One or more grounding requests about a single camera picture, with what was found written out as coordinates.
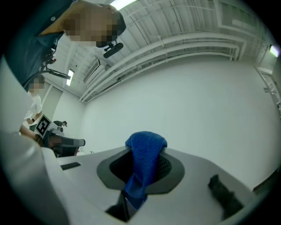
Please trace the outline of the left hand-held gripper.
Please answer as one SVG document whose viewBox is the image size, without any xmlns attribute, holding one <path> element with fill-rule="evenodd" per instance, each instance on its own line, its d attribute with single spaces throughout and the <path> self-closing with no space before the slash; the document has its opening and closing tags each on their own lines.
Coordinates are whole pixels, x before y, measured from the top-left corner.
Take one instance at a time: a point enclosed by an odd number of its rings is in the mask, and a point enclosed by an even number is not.
<svg viewBox="0 0 281 225">
<path fill-rule="evenodd" d="M 86 144 L 84 139 L 66 137 L 63 127 L 57 126 L 45 115 L 37 123 L 35 132 L 40 136 L 43 147 L 51 149 L 56 157 L 75 156 Z"/>
</svg>

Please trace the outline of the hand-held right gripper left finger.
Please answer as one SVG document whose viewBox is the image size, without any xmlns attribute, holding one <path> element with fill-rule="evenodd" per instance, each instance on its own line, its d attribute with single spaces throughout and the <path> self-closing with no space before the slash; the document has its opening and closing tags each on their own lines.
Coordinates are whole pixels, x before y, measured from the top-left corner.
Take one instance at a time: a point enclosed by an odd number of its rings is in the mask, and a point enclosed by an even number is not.
<svg viewBox="0 0 281 225">
<path fill-rule="evenodd" d="M 124 196 L 123 191 L 121 191 L 117 203 L 115 205 L 110 206 L 105 212 L 121 221 L 130 220 L 130 216 L 126 204 L 126 198 Z"/>
</svg>

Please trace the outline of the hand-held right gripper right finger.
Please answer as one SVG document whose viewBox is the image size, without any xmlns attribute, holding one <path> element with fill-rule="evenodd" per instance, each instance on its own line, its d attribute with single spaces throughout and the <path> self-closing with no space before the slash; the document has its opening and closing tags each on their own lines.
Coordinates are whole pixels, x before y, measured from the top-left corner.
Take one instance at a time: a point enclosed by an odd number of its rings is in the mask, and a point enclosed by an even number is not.
<svg viewBox="0 0 281 225">
<path fill-rule="evenodd" d="M 210 178 L 208 188 L 212 196 L 223 209 L 223 220 L 239 212 L 244 205 L 238 200 L 235 193 L 230 191 L 219 179 L 219 175 Z"/>
</svg>

